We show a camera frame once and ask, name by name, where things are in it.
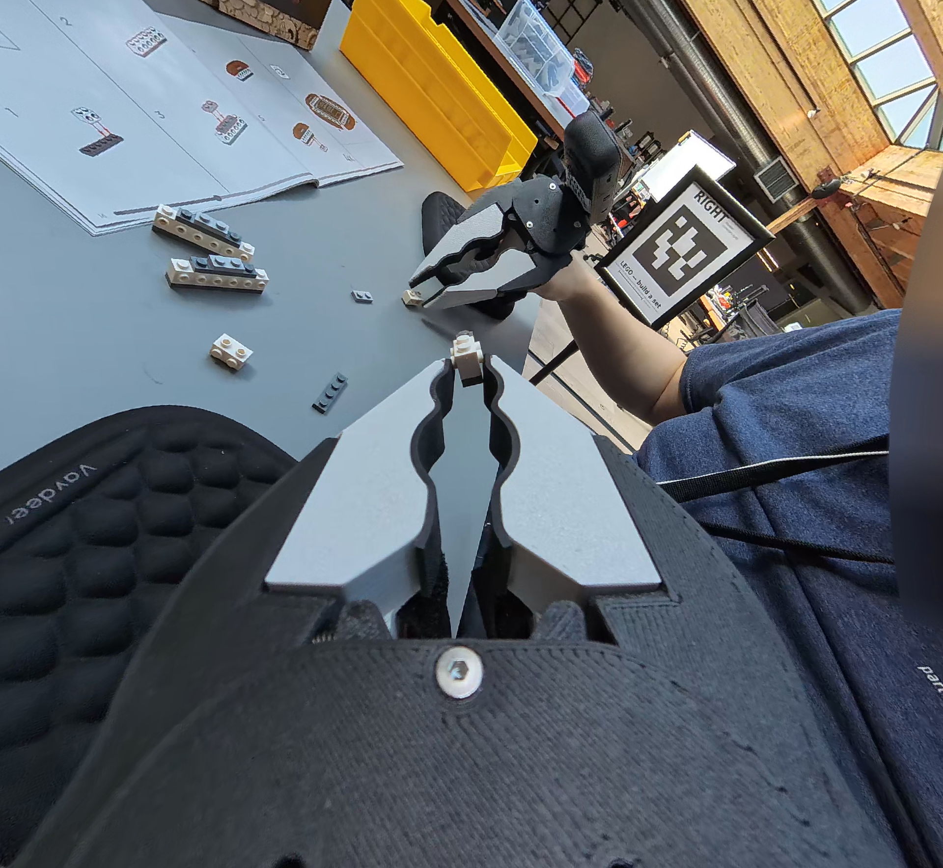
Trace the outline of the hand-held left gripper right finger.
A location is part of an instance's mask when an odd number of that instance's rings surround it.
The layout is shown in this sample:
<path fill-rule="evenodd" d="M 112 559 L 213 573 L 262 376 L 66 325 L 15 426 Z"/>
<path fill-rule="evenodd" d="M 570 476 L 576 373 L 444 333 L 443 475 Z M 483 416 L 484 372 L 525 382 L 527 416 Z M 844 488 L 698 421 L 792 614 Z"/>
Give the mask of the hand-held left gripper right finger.
<path fill-rule="evenodd" d="M 482 367 L 499 470 L 482 537 L 488 637 L 530 637 L 559 601 L 588 637 L 615 637 L 603 600 L 654 593 L 662 578 L 605 459 L 613 449 L 502 359 Z"/>

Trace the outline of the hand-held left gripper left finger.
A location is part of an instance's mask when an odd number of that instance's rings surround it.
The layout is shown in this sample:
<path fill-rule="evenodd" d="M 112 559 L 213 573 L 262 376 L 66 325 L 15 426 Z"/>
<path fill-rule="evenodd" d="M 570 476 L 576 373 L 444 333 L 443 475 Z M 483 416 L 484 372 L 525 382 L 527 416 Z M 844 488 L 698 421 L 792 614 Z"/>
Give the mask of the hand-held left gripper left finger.
<path fill-rule="evenodd" d="M 436 486 L 444 450 L 453 366 L 424 368 L 337 438 L 323 471 L 265 582 L 278 593 L 372 602 L 397 614 L 416 595 L 430 601 L 418 621 L 447 637 L 447 586 Z"/>

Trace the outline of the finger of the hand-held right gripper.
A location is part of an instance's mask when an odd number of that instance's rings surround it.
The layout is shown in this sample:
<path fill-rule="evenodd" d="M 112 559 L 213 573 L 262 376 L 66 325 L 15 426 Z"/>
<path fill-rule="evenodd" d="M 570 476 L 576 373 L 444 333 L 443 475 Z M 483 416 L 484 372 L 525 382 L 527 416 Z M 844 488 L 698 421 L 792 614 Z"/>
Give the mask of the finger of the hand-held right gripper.
<path fill-rule="evenodd" d="M 408 281 L 409 288 L 436 289 L 441 268 L 460 260 L 468 251 L 482 247 L 487 241 L 501 238 L 504 232 L 504 213 L 500 207 L 487 207 L 465 221 L 454 225 L 435 249 L 420 263 Z M 445 285 L 438 280 L 441 289 Z"/>
<path fill-rule="evenodd" d="M 546 284 L 551 277 L 551 259 L 541 254 L 533 256 L 520 249 L 501 253 L 491 268 L 472 273 L 462 282 L 443 286 L 433 293 L 423 294 L 421 307 L 425 311 L 451 309 L 457 306 L 492 300 L 499 295 L 529 290 Z"/>

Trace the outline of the white lego beam grey plates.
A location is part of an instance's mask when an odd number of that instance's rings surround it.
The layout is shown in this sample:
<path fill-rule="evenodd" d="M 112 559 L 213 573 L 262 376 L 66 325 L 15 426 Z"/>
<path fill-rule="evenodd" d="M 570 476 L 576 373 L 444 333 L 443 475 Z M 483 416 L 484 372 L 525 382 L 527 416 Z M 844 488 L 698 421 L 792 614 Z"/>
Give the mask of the white lego beam grey plates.
<path fill-rule="evenodd" d="M 254 248 L 223 221 L 185 208 L 159 205 L 153 230 L 223 256 L 253 261 Z"/>
<path fill-rule="evenodd" d="M 173 258 L 166 271 L 169 285 L 215 287 L 261 294 L 269 284 L 269 276 L 240 258 L 208 254 Z"/>

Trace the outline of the person's right forearm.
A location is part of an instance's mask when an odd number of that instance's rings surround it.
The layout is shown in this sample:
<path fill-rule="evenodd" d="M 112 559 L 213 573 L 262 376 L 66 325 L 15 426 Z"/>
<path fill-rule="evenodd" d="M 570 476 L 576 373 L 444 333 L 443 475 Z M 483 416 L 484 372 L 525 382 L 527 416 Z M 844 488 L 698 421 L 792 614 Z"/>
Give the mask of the person's right forearm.
<path fill-rule="evenodd" d="M 601 388 L 654 426 L 688 413 L 681 395 L 687 356 L 626 310 L 584 263 L 559 305 Z"/>

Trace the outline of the lego instruction booklet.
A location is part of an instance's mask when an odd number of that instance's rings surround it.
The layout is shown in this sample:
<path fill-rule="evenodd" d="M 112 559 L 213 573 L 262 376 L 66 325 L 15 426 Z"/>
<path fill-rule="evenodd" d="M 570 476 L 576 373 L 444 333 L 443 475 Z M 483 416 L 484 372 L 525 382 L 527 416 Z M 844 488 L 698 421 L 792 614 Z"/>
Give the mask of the lego instruction booklet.
<path fill-rule="evenodd" d="M 143 0 L 1 0 L 2 160 L 93 235 L 402 166 L 299 50 Z"/>

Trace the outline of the person's right hand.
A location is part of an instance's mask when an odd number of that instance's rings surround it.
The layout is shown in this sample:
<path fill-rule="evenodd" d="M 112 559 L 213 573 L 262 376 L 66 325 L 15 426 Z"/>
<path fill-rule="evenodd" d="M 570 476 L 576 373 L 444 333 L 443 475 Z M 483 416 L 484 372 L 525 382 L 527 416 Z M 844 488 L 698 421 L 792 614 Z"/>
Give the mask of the person's right hand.
<path fill-rule="evenodd" d="M 600 285 L 591 265 L 579 255 L 556 273 L 548 283 L 536 287 L 535 294 L 543 299 L 562 304 L 568 300 L 594 295 Z"/>

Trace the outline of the black padded wrist rest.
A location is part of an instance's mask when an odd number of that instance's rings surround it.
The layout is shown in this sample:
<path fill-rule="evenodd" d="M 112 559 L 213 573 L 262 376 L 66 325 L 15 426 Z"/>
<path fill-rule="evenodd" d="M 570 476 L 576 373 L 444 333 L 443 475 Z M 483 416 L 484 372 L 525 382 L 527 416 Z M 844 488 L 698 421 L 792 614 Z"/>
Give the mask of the black padded wrist rest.
<path fill-rule="evenodd" d="M 442 191 L 429 194 L 421 205 L 421 242 L 424 255 L 439 244 L 443 236 L 465 213 L 466 207 Z M 471 308 L 494 320 L 505 320 L 513 312 L 520 297 L 502 296 L 478 301 Z"/>
<path fill-rule="evenodd" d="M 159 405 L 2 470 L 2 865 L 69 783 L 177 585 L 295 464 L 233 419 Z"/>

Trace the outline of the black framed marker sign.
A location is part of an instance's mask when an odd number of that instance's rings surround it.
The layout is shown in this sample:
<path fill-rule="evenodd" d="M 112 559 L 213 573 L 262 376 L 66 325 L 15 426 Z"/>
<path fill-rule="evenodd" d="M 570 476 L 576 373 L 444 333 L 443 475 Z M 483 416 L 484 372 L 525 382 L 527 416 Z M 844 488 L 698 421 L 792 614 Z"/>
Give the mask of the black framed marker sign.
<path fill-rule="evenodd" d="M 595 266 L 636 318 L 658 330 L 774 234 L 701 167 L 692 167 Z"/>

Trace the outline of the white standing board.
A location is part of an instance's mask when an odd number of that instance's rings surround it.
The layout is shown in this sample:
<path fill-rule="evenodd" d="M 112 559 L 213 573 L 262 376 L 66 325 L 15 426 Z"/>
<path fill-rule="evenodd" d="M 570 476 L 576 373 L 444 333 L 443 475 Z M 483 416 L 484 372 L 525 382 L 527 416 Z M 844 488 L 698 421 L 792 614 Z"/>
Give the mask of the white standing board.
<path fill-rule="evenodd" d="M 636 178 L 633 188 L 655 202 L 662 200 L 694 167 L 700 167 L 714 181 L 737 167 L 714 144 L 688 131 L 665 155 L 656 160 Z"/>

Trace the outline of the yellow plastic bin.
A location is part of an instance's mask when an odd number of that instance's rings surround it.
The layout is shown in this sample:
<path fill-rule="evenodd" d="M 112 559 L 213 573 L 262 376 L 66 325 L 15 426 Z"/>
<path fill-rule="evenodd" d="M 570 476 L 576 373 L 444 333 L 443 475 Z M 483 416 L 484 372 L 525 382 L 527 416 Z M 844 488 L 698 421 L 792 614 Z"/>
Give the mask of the yellow plastic bin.
<path fill-rule="evenodd" d="M 339 45 L 465 190 L 516 179 L 536 136 L 421 0 L 355 0 Z"/>

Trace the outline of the clear plastic storage box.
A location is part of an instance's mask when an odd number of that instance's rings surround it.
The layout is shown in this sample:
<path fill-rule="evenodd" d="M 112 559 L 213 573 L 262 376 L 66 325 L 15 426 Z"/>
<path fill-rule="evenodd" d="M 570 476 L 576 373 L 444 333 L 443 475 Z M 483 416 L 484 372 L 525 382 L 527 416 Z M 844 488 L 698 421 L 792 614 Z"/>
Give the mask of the clear plastic storage box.
<path fill-rule="evenodd" d="M 530 0 L 517 0 L 495 35 L 503 54 L 560 120 L 590 107 L 574 81 L 575 62 L 555 31 Z"/>

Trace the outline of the person's navy sweatshirt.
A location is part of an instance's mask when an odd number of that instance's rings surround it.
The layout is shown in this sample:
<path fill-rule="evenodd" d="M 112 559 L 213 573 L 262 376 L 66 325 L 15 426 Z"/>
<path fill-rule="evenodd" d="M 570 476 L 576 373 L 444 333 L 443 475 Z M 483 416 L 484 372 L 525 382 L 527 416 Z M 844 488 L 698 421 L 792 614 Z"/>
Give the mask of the person's navy sweatshirt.
<path fill-rule="evenodd" d="M 901 312 L 703 346 L 668 360 L 638 453 L 655 481 L 818 456 L 888 433 Z M 832 754 L 879 829 L 941 866 L 941 632 L 904 618 L 885 458 L 694 500 L 697 520 L 876 555 L 790 556 L 722 538 L 784 636 Z"/>

